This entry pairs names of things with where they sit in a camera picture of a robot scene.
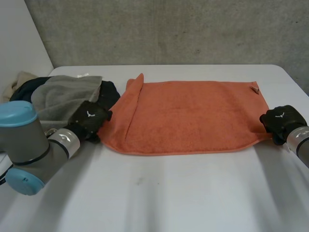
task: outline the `gray concrete wall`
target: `gray concrete wall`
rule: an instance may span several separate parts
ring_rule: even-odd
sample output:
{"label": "gray concrete wall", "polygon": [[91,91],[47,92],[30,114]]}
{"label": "gray concrete wall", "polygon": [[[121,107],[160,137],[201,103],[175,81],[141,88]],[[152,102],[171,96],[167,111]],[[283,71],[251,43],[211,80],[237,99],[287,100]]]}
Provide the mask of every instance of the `gray concrete wall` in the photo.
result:
{"label": "gray concrete wall", "polygon": [[55,67],[276,64],[309,93],[308,0],[26,0]]}

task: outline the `dark cloth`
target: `dark cloth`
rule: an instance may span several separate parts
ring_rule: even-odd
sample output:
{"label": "dark cloth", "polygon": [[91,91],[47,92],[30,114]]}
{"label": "dark cloth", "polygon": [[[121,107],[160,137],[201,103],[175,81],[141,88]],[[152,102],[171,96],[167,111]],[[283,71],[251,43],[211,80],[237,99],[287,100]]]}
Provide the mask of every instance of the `dark cloth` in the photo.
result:
{"label": "dark cloth", "polygon": [[37,87],[44,85],[50,77],[38,77],[25,82],[19,87],[15,93],[11,96],[10,102],[12,101],[27,101],[32,103],[31,95],[37,89]]}
{"label": "dark cloth", "polygon": [[114,83],[111,81],[102,81],[100,94],[97,101],[99,106],[109,110],[113,105],[115,105],[119,98],[120,94],[117,92]]}

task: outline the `orange towel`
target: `orange towel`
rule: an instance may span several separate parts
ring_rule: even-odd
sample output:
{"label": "orange towel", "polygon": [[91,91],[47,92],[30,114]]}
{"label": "orange towel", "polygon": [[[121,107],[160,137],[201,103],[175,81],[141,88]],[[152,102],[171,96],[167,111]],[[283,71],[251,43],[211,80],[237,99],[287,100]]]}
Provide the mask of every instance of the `orange towel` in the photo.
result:
{"label": "orange towel", "polygon": [[256,82],[128,80],[99,130],[125,154],[162,156],[238,151],[269,138],[259,121],[268,110]]}

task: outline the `white table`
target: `white table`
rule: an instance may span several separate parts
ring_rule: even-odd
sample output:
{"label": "white table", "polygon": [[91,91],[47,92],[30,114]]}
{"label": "white table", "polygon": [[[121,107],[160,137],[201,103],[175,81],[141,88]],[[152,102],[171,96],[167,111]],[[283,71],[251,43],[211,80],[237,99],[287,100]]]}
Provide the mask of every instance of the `white table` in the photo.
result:
{"label": "white table", "polygon": [[[270,108],[290,104],[309,122],[309,99],[273,65],[60,67],[126,81],[257,81]],[[240,152],[165,157],[85,143],[35,196],[0,186],[1,232],[307,232],[309,169],[271,141]]]}

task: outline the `black cable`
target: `black cable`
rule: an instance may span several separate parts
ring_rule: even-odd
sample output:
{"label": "black cable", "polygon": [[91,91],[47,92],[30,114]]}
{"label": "black cable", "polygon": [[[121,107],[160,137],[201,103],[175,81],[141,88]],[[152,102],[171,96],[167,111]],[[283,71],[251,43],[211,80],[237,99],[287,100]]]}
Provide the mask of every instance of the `black cable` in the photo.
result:
{"label": "black cable", "polygon": [[6,173],[8,172],[8,170],[12,167],[13,167],[13,165],[11,165],[2,175],[0,175],[0,185],[3,185],[6,182],[4,177],[5,177]]}
{"label": "black cable", "polygon": [[5,177],[5,174],[8,172],[10,168],[13,168],[13,165],[11,165],[2,175],[0,175],[0,182],[1,182],[1,179]]}
{"label": "black cable", "polygon": [[6,180],[3,178],[2,180],[0,180],[0,185],[3,185],[6,182]]}

